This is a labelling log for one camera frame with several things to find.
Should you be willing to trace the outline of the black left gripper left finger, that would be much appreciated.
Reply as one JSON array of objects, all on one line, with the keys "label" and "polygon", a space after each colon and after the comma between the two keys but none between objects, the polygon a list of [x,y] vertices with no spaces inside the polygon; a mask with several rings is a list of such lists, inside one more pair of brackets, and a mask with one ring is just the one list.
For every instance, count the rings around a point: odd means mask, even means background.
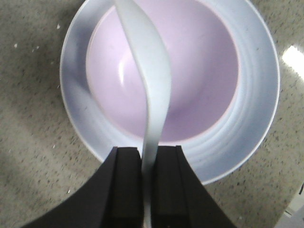
[{"label": "black left gripper left finger", "polygon": [[113,147],[71,197],[27,228],[141,228],[141,158],[135,147]]}]

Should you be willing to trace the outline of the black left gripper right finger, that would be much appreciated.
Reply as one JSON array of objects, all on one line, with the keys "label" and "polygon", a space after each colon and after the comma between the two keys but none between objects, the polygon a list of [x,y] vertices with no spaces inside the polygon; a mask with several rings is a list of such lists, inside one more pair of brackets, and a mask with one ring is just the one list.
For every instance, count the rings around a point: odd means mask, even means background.
[{"label": "black left gripper right finger", "polygon": [[192,170],[181,146],[158,148],[152,182],[152,227],[234,227]]}]

